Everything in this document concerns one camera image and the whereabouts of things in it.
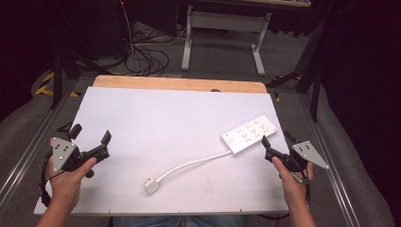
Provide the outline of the person's blue jeans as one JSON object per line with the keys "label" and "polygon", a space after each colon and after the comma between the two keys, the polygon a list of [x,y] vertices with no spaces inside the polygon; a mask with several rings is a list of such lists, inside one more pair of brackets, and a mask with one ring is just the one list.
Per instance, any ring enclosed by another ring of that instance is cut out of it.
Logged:
{"label": "person's blue jeans", "polygon": [[247,227],[248,217],[241,215],[221,216],[162,216],[162,217],[116,217],[113,227]]}

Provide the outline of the white plug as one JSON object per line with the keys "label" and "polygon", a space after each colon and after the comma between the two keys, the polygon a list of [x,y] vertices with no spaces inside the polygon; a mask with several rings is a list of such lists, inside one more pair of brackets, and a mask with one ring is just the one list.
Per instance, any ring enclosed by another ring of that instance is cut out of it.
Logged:
{"label": "white plug", "polygon": [[144,184],[144,187],[148,194],[152,195],[159,189],[160,185],[155,179],[148,179],[147,182]]}

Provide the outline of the white metal desk frame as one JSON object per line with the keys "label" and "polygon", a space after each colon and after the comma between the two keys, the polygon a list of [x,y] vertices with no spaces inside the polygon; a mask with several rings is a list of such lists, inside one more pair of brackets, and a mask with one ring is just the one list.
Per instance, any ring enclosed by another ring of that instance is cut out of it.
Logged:
{"label": "white metal desk frame", "polygon": [[266,13],[263,17],[252,17],[212,12],[198,12],[194,10],[193,6],[189,5],[186,11],[186,38],[183,47],[182,70],[187,71],[189,69],[192,45],[191,33],[193,27],[226,29],[258,33],[257,42],[251,44],[250,49],[253,55],[257,75],[260,77],[265,76],[266,72],[260,56],[260,48],[270,23],[270,17],[270,13]]}

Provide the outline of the white power strip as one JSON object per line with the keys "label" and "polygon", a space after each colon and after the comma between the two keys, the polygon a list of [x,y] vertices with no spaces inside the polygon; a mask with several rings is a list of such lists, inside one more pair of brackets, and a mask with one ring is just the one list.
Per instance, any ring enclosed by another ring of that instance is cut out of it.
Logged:
{"label": "white power strip", "polygon": [[268,137],[276,132],[278,132],[277,128],[265,115],[261,115],[248,123],[223,133],[221,139],[228,150],[230,150],[233,155],[236,155],[244,149],[260,142],[264,136]]}

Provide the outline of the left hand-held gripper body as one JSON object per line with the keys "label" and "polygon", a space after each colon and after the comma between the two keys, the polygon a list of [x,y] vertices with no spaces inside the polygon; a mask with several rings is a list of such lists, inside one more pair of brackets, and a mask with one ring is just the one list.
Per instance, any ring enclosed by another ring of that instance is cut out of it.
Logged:
{"label": "left hand-held gripper body", "polygon": [[110,156],[108,148],[102,146],[101,143],[89,151],[80,152],[75,143],[53,138],[51,147],[53,151],[53,170],[55,172],[60,170],[73,172],[91,158],[96,158],[99,163]]}

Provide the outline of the black metal stand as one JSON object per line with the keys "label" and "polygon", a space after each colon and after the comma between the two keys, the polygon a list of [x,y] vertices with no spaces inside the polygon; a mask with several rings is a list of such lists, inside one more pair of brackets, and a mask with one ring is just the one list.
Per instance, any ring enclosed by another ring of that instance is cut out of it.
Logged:
{"label": "black metal stand", "polygon": [[61,103],[62,72],[68,79],[78,79],[78,61],[99,75],[109,75],[104,67],[94,63],[96,56],[85,28],[80,4],[83,0],[45,0],[51,8],[51,46],[53,52],[54,95],[51,109]]}
{"label": "black metal stand", "polygon": [[298,94],[305,94],[310,87],[313,87],[309,112],[315,122],[318,121],[317,111],[321,89],[321,74],[317,59],[317,48],[325,24],[325,19],[320,19],[316,24],[294,71],[281,78],[277,77],[272,82],[266,84],[267,88],[273,88],[301,76],[301,79],[295,86],[295,91]]}

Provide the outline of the yellow black floor tape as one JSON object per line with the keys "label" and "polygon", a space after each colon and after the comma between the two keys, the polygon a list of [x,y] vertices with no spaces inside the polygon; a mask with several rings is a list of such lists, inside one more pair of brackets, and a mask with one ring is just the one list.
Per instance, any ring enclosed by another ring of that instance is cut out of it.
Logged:
{"label": "yellow black floor tape", "polygon": [[35,95],[53,96],[55,93],[50,88],[50,82],[52,81],[53,78],[54,78],[54,72],[49,71],[47,75],[43,78],[41,84],[39,85],[39,88],[35,92]]}

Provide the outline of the person's right hand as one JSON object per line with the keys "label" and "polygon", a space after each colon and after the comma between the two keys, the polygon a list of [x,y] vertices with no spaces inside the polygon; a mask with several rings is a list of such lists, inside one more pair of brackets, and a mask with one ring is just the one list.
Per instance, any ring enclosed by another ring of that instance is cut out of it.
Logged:
{"label": "person's right hand", "polygon": [[281,177],[284,198],[288,207],[306,206],[306,185],[299,183],[277,157],[273,157],[271,160]]}

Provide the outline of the aluminium rail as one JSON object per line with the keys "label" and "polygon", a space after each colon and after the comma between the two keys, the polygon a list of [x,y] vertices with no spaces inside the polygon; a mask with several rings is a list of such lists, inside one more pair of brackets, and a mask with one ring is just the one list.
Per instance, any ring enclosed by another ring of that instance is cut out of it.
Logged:
{"label": "aluminium rail", "polygon": [[65,87],[62,89],[61,99],[59,100],[58,104],[54,109],[50,109],[47,112],[44,121],[41,123],[37,132],[32,137],[32,140],[29,142],[24,153],[21,155],[20,160],[11,170],[6,181],[3,183],[3,186],[0,188],[0,213],[5,209],[18,185],[26,175],[27,170],[42,146],[43,140],[45,139],[50,126],[61,111],[61,108],[68,97],[75,89],[77,83],[78,81],[76,79],[65,82]]}
{"label": "aluminium rail", "polygon": [[346,225],[347,227],[360,227],[355,209],[350,201],[348,193],[346,192],[346,189],[344,187],[344,183],[340,177],[340,174],[338,173],[337,167],[323,138],[321,128],[319,124],[316,123],[312,118],[312,114],[309,110],[310,105],[308,102],[308,98],[306,95],[303,94],[298,95],[298,98],[306,114],[308,124],[311,126],[314,137],[317,141],[319,153],[323,156],[323,159],[329,166],[329,168],[326,170],[326,174],[340,206],[340,210],[344,216]]}

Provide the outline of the white table board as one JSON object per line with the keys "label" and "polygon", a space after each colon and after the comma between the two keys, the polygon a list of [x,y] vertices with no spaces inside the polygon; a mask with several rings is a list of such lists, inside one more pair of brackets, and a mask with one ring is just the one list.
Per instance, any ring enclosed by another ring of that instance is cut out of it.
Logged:
{"label": "white table board", "polygon": [[[91,87],[78,108],[82,150],[112,135],[109,158],[81,185],[77,215],[257,214],[287,206],[257,143],[231,155],[221,135],[260,115],[279,122],[268,94]],[[149,195],[144,184],[160,187]]]}

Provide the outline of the person's left hand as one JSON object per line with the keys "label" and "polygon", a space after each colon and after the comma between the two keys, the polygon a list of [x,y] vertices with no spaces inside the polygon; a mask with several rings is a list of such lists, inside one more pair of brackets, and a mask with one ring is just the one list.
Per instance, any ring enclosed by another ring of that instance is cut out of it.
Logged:
{"label": "person's left hand", "polygon": [[71,212],[79,201],[81,181],[85,175],[95,166],[96,158],[90,158],[85,164],[73,172],[64,172],[56,176],[53,167],[53,157],[50,157],[48,175],[52,177],[50,185],[52,189],[51,201],[48,210]]}

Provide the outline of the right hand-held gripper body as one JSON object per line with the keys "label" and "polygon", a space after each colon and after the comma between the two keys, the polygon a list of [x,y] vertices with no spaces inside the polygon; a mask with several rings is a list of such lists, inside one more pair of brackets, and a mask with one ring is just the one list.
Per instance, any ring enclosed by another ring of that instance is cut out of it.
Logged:
{"label": "right hand-held gripper body", "polygon": [[271,161],[273,157],[281,160],[290,172],[303,172],[307,168],[308,162],[329,169],[329,165],[309,141],[293,145],[289,154],[282,153],[274,148],[266,150],[265,159]]}

